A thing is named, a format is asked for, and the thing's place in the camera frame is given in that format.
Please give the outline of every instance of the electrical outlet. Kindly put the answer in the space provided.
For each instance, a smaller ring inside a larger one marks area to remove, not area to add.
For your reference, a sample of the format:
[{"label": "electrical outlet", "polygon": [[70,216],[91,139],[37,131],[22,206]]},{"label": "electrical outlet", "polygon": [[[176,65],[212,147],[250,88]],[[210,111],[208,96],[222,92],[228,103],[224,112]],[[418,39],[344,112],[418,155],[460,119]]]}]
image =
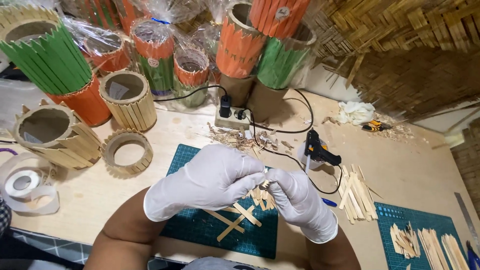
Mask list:
[{"label": "electrical outlet", "polygon": [[250,111],[246,110],[243,112],[245,116],[242,120],[237,118],[237,114],[244,109],[230,107],[230,117],[223,118],[220,116],[220,105],[216,107],[216,114],[215,114],[215,126],[219,127],[228,127],[233,129],[240,129],[243,127],[243,130],[250,129]]}]

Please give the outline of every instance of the green cutting mat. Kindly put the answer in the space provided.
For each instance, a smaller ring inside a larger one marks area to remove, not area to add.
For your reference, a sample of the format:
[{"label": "green cutting mat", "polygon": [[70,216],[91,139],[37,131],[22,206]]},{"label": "green cutting mat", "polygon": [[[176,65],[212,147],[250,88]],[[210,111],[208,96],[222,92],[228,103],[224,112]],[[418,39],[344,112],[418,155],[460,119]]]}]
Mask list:
[{"label": "green cutting mat", "polygon": [[403,255],[395,253],[392,237],[390,236],[390,227],[394,223],[401,230],[405,229],[409,221],[412,224],[412,229],[415,231],[417,231],[417,229],[422,230],[423,228],[435,229],[438,241],[440,246],[442,246],[447,261],[448,257],[442,245],[442,235],[446,233],[453,235],[458,245],[462,246],[458,234],[456,233],[455,226],[453,225],[452,218],[450,217],[377,202],[375,203],[375,208],[377,210],[378,228],[380,229],[380,236],[384,245],[385,257],[387,259],[389,270],[404,270],[408,264],[411,264],[411,270],[431,269],[420,240],[421,255],[419,258],[405,259]]},{"label": "green cutting mat", "polygon": [[[200,151],[200,149],[180,144],[173,157],[167,175],[178,171]],[[252,198],[241,199],[238,203],[245,209],[254,205]],[[217,211],[230,221],[235,221],[240,214]],[[247,219],[239,226],[244,233],[232,230],[222,241],[216,240],[227,227],[225,223],[200,209],[184,209],[168,220],[160,235],[202,245],[219,247],[264,258],[275,259],[278,212],[276,209],[262,211],[257,206],[252,215],[262,226],[252,225]]]}]

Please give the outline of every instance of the white latex glove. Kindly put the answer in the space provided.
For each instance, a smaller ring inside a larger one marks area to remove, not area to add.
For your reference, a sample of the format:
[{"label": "white latex glove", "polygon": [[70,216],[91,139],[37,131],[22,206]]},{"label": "white latex glove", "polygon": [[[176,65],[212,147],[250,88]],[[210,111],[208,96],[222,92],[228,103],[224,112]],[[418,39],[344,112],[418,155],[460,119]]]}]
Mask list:
[{"label": "white latex glove", "polygon": [[144,211],[164,221],[185,208],[217,211],[231,206],[265,181],[264,165],[237,149],[207,145],[176,173],[153,184]]},{"label": "white latex glove", "polygon": [[270,169],[265,177],[270,182],[268,193],[286,222],[299,226],[303,234],[317,244],[335,238],[336,215],[318,196],[305,172]]}]

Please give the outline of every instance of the checkered fabric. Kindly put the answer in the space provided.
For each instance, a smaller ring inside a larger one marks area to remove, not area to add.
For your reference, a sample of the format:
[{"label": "checkered fabric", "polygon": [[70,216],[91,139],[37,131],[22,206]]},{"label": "checkered fabric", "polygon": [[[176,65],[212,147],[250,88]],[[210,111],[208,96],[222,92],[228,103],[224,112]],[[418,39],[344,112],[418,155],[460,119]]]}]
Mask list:
[{"label": "checkered fabric", "polygon": [[12,220],[12,210],[8,205],[5,203],[2,197],[0,197],[0,238],[3,232],[7,229],[10,225],[10,221]]}]

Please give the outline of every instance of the round sticker label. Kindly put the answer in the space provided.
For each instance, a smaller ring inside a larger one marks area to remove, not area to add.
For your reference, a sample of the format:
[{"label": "round sticker label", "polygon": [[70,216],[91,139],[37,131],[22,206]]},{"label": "round sticker label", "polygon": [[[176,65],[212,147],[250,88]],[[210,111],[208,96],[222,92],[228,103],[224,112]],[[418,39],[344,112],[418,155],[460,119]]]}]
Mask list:
[{"label": "round sticker label", "polygon": [[288,7],[281,7],[276,10],[275,18],[279,21],[286,19],[290,16],[290,9]]},{"label": "round sticker label", "polygon": [[155,59],[155,58],[149,58],[149,59],[148,59],[148,64],[149,64],[151,67],[158,67],[158,60]]}]

